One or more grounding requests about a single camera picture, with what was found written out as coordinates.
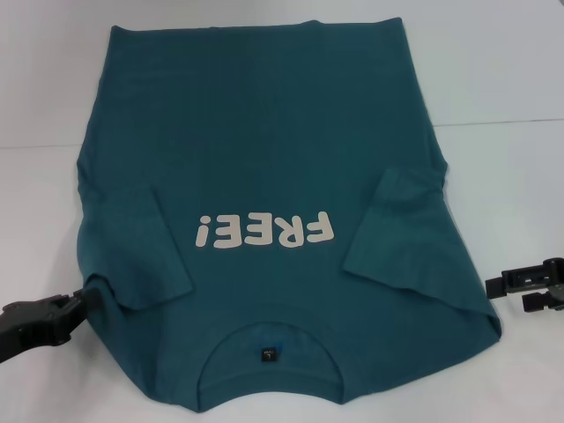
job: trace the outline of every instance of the neckline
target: neckline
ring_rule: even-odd
[[[230,334],[257,323],[287,324],[309,334],[336,364],[341,376],[340,385],[328,384],[304,375],[265,369],[264,372],[244,375],[234,381],[201,390],[201,374],[215,349]],[[265,391],[313,395],[337,404],[368,393],[367,381],[358,359],[342,335],[309,312],[278,304],[242,307],[226,313],[206,329],[197,348],[184,363],[178,374],[174,402],[197,412],[209,410],[230,399]]]

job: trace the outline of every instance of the white lettering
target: white lettering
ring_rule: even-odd
[[[283,247],[293,249],[303,245],[303,226],[301,225],[300,216],[294,216],[291,225],[282,218],[275,218],[274,223],[282,228],[282,233],[278,240]]]
[[[272,213],[249,213],[249,219],[261,223],[247,225],[247,231],[260,233],[261,236],[246,236],[245,243],[250,245],[272,244]]]
[[[329,222],[329,216],[325,211],[320,211],[317,214],[318,222],[308,223],[309,231],[321,231],[320,234],[310,234],[308,235],[308,242],[321,242],[332,240],[335,234],[333,233],[333,228]]]
[[[209,216],[202,216],[200,218],[200,222],[203,224],[197,229],[196,235],[196,246],[203,247],[205,243],[208,241],[208,233],[210,232],[210,228],[206,226],[210,223],[212,219]]]
[[[229,238],[226,240],[216,240],[213,243],[213,247],[216,249],[234,249],[239,247],[242,244],[239,216],[236,214],[220,214],[218,222],[227,223],[228,225],[216,228],[216,235],[227,235]]]

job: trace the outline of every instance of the white background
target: white background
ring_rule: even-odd
[[[479,275],[564,256],[559,0],[0,0],[0,305],[80,288],[75,162],[112,25],[128,29],[404,19]],[[564,419],[564,313],[494,302],[501,342],[403,387],[335,405],[266,393],[204,414],[158,404],[87,323],[0,365],[0,421],[531,422]]]

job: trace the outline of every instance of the folded t-shirt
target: folded t-shirt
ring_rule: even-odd
[[[78,160],[90,323],[149,397],[345,403],[501,329],[401,19],[112,28]]]

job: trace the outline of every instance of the white surface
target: white surface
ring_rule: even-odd
[[[558,0],[0,1],[0,305],[80,287],[75,161],[113,24],[130,29],[402,16],[435,124],[564,118]],[[564,122],[437,129],[447,197],[480,277],[564,256]],[[33,145],[70,145],[24,148]],[[258,394],[197,415],[145,398],[87,323],[0,365],[0,421],[432,423],[561,421],[564,313],[494,302],[501,342],[344,406]]]

